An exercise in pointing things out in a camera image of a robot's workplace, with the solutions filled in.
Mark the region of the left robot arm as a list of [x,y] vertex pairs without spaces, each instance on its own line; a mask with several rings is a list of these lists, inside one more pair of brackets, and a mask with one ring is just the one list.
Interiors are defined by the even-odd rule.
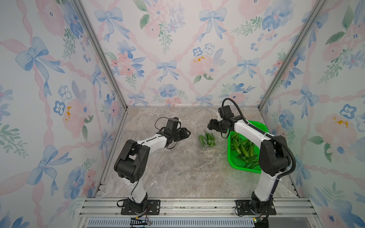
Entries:
[[165,127],[144,140],[127,140],[120,152],[114,171],[128,187],[127,202],[137,206],[143,205],[148,199],[141,178],[146,170],[149,155],[157,150],[168,148],[172,143],[189,138],[191,132],[181,127],[179,118],[168,118]]

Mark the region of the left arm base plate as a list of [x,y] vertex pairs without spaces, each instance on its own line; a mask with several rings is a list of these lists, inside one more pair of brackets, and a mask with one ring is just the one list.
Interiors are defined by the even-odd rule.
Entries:
[[159,215],[161,201],[159,199],[145,199],[141,203],[135,203],[131,199],[123,200],[121,215]]

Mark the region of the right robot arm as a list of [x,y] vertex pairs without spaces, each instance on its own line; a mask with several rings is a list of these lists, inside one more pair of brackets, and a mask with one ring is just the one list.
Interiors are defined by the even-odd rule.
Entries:
[[208,129],[220,133],[233,131],[246,137],[259,148],[261,175],[258,186],[252,193],[249,209],[255,214],[268,214],[274,192],[281,177],[290,174],[287,168],[294,166],[295,158],[290,153],[284,137],[275,137],[264,132],[241,116],[235,116],[230,106],[217,111],[217,119],[210,120]]

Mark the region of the clear pepper container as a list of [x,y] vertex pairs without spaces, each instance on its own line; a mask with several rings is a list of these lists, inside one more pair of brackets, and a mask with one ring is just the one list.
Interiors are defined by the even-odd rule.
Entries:
[[203,149],[212,148],[216,145],[215,136],[204,130],[204,133],[198,134],[198,141]]

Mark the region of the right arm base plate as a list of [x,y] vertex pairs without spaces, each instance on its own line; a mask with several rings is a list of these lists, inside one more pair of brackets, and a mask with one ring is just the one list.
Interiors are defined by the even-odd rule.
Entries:
[[252,202],[250,199],[237,199],[235,201],[235,213],[239,216],[245,215],[276,215],[276,209],[271,202],[271,205],[268,205],[268,201],[261,202],[256,201]]

